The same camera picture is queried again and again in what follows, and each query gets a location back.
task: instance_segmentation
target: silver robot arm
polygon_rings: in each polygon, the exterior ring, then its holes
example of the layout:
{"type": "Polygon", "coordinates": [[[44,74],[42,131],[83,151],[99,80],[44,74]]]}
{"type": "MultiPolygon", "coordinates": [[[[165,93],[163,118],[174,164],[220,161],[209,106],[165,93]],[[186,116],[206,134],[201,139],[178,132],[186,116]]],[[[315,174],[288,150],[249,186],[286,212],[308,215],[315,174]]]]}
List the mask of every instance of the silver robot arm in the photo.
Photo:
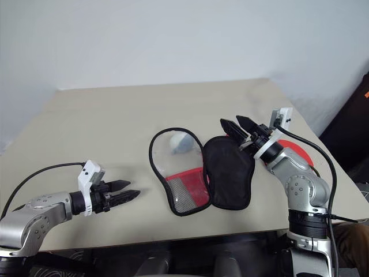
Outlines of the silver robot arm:
{"type": "Polygon", "coordinates": [[[283,254],[283,259],[287,261],[283,264],[288,267],[284,270],[288,272],[286,276],[332,277],[325,217],[330,188],[301,156],[277,142],[282,133],[275,130],[274,122],[278,120],[280,126],[287,129],[291,112],[291,108],[273,111],[270,127],[237,116],[239,125],[247,133],[232,121],[221,119],[220,122],[240,149],[247,148],[255,160],[262,159],[285,189],[289,209],[287,238],[291,246],[283,254]]]}
{"type": "Polygon", "coordinates": [[[330,239],[326,236],[326,203],[328,184],[316,176],[308,163],[290,148],[267,164],[284,185],[288,198],[289,230],[287,237],[291,248],[285,253],[292,259],[293,276],[308,272],[312,276],[331,277],[332,258],[330,239]]]}
{"type": "Polygon", "coordinates": [[[104,173],[97,163],[88,160],[78,176],[78,191],[44,194],[8,213],[0,221],[0,258],[34,256],[47,233],[56,225],[71,220],[73,215],[108,212],[111,207],[139,195],[139,190],[114,193],[130,182],[105,183],[101,180],[104,173]]]}
{"type": "Polygon", "coordinates": [[[0,221],[0,256],[34,256],[50,229],[71,219],[71,197],[68,192],[45,194],[32,199],[0,221]]]}

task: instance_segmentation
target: black wire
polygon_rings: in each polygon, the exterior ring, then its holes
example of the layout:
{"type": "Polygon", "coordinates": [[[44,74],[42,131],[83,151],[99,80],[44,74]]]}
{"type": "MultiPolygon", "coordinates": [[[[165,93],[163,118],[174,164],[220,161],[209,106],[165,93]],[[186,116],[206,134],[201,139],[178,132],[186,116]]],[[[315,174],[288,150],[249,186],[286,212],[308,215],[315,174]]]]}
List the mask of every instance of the black wire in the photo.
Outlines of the black wire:
{"type": "Polygon", "coordinates": [[[319,174],[319,171],[312,165],[310,165],[310,168],[313,170],[313,172],[315,172],[315,174],[320,177],[321,175],[319,174]]]}
{"type": "Polygon", "coordinates": [[[359,221],[351,219],[351,218],[344,218],[342,216],[338,216],[338,215],[322,215],[322,214],[315,214],[314,216],[317,216],[319,218],[330,218],[330,219],[334,219],[334,220],[343,220],[343,221],[347,221],[347,222],[353,222],[353,223],[358,223],[359,221]]]}
{"type": "Polygon", "coordinates": [[[32,177],[34,177],[34,176],[36,176],[36,175],[40,174],[41,172],[44,172],[44,171],[49,170],[49,169],[55,169],[55,168],[57,168],[57,167],[63,167],[63,166],[82,166],[82,167],[83,167],[83,166],[85,166],[85,163],[61,163],[61,164],[55,164],[55,165],[53,165],[53,166],[48,166],[48,167],[45,167],[45,168],[43,168],[43,169],[40,169],[40,170],[36,171],[35,173],[32,173],[30,176],[28,176],[26,179],[24,179],[24,180],[22,181],[22,183],[20,183],[20,184],[15,188],[15,190],[12,192],[12,194],[10,195],[10,197],[8,198],[8,200],[7,200],[7,202],[6,202],[5,206],[4,206],[4,209],[3,209],[2,213],[1,213],[0,220],[2,220],[2,219],[5,217],[5,215],[6,215],[7,211],[8,211],[8,209],[9,209],[10,203],[12,203],[12,201],[13,201],[13,199],[14,199],[15,195],[17,194],[17,192],[22,188],[22,186],[23,186],[26,182],[28,182],[32,177]]]}
{"type": "Polygon", "coordinates": [[[279,131],[281,131],[282,133],[286,134],[289,137],[292,137],[295,140],[299,140],[311,147],[313,147],[315,150],[317,150],[320,154],[322,154],[322,156],[326,159],[330,171],[332,172],[332,189],[330,192],[330,196],[329,196],[329,201],[328,201],[328,209],[327,209],[327,214],[328,214],[328,218],[327,218],[327,222],[328,222],[328,228],[329,228],[329,233],[330,233],[330,238],[332,241],[332,248],[333,248],[333,253],[334,253],[334,276],[338,277],[338,252],[337,252],[337,245],[336,245],[336,241],[334,239],[334,234],[333,234],[333,226],[332,226],[332,205],[333,205],[333,199],[334,199],[334,195],[336,194],[336,189],[337,189],[337,173],[336,173],[336,169],[334,168],[334,164],[332,162],[332,160],[330,159],[330,157],[327,155],[326,152],[324,152],[324,150],[322,148],[320,148],[319,146],[317,146],[315,143],[312,143],[309,140],[306,140],[305,138],[299,137],[293,133],[290,133],[289,131],[283,129],[281,126],[275,126],[279,131]]]}

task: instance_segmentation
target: orange object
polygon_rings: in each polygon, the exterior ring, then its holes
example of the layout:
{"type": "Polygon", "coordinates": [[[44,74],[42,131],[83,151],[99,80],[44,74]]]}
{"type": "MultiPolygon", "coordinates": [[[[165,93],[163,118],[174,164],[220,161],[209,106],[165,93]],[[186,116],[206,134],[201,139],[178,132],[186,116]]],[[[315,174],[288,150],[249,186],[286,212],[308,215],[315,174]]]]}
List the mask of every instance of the orange object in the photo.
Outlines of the orange object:
{"type": "Polygon", "coordinates": [[[299,145],[297,145],[296,143],[293,143],[289,140],[279,140],[278,141],[283,147],[290,147],[292,150],[294,150],[297,154],[299,154],[301,157],[303,157],[307,163],[311,166],[314,166],[314,164],[312,163],[312,159],[310,158],[310,156],[308,155],[308,153],[306,153],[306,151],[301,148],[299,145]]]}

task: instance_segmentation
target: black fabric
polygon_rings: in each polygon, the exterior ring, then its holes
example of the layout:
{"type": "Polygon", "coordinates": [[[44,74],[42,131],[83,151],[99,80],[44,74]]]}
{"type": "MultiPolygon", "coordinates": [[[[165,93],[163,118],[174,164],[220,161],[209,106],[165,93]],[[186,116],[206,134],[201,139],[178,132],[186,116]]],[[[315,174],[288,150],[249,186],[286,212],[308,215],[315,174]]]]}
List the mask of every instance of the black fabric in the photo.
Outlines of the black fabric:
{"type": "Polygon", "coordinates": [[[204,145],[212,204],[222,209],[245,209],[251,199],[255,160],[236,142],[218,136],[204,145]]]}

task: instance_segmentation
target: table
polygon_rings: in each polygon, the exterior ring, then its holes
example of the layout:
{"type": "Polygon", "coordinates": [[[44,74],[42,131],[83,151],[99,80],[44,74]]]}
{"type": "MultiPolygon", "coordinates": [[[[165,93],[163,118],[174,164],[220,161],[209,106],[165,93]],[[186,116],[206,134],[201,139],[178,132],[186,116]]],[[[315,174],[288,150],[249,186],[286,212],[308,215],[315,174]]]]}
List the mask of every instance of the table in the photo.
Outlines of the table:
{"type": "MultiPolygon", "coordinates": [[[[41,250],[286,229],[284,189],[260,160],[256,162],[248,208],[226,211],[210,206],[178,217],[171,212],[164,188],[149,165],[148,147],[151,138],[168,127],[187,128],[204,144],[224,134],[220,118],[235,120],[236,115],[245,115],[257,123],[269,124],[273,108],[291,106],[276,85],[262,78],[59,91],[3,155],[1,207],[30,173],[51,164],[92,159],[106,169],[106,181],[129,180],[130,188],[141,190],[141,194],[108,213],[79,215],[60,224],[48,233],[41,250]]],[[[326,150],[297,110],[293,111],[290,131],[326,150]]],[[[296,143],[308,152],[330,184],[330,171],[319,153],[296,143]]],[[[333,212],[348,218],[369,218],[368,203],[335,165],[338,189],[333,212]]],[[[20,190],[11,208],[40,194],[76,191],[79,171],[77,166],[65,167],[33,178],[20,190]]]]}

